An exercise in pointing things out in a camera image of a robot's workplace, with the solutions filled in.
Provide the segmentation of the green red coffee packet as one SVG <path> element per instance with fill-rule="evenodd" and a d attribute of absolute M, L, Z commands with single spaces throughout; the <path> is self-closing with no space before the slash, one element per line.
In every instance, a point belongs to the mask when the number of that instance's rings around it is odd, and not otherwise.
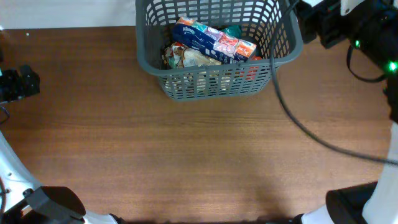
<path fill-rule="evenodd" d="M 228 26 L 221 30 L 228 38 L 240 39 L 242 37 L 242 28 L 239 25 Z"/>

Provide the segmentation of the blue Kleenex tissue pack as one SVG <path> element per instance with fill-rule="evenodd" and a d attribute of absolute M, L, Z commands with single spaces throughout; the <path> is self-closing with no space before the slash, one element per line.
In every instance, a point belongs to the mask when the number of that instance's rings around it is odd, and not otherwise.
<path fill-rule="evenodd" d="M 254 56 L 257 45 L 189 17 L 181 17 L 172 29 L 175 41 L 199 51 L 222 64 L 245 62 Z"/>

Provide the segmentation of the beige white snack bag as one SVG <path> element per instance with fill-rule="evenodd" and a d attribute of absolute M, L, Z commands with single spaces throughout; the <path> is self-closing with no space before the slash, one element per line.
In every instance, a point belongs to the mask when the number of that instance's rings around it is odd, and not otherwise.
<path fill-rule="evenodd" d="M 172 68 L 221 65 L 220 61 L 205 56 L 198 50 L 187 47 L 179 42 L 173 43 L 170 49 L 169 64 Z"/>

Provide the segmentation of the beige brown snack bag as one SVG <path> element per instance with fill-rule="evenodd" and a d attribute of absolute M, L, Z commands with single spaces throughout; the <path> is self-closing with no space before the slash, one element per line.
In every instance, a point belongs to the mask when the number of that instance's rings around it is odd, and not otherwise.
<path fill-rule="evenodd" d="M 172 47 L 165 48 L 164 54 L 162 55 L 162 59 L 164 61 L 164 64 L 167 65 L 169 68 L 171 69 L 175 68 L 175 59 Z"/>

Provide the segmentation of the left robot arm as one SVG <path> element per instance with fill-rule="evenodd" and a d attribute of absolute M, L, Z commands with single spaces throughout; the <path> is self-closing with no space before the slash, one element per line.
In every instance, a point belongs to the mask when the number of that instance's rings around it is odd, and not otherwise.
<path fill-rule="evenodd" d="M 28 65 L 1 70 L 1 111 L 4 104 L 40 93 L 40 78 Z M 113 214 L 87 211 L 68 187 L 48 186 L 38 181 L 1 135 L 1 223 L 125 223 Z"/>

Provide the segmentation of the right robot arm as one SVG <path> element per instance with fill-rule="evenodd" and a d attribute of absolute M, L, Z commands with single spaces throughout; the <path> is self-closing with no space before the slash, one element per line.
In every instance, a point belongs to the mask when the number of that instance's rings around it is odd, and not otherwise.
<path fill-rule="evenodd" d="M 397 223 L 397 2 L 396 1 L 294 1 L 292 3 L 304 42 L 320 37 L 328 49 L 350 41 L 346 55 L 351 65 L 354 50 L 362 52 L 382 70 L 365 83 L 385 82 L 384 94 L 391 109 L 391 142 L 386 158 L 349 151 L 316 137 L 321 145 L 347 156 L 379 162 L 384 168 L 375 183 L 332 190 L 326 195 L 324 221 L 333 223 Z"/>

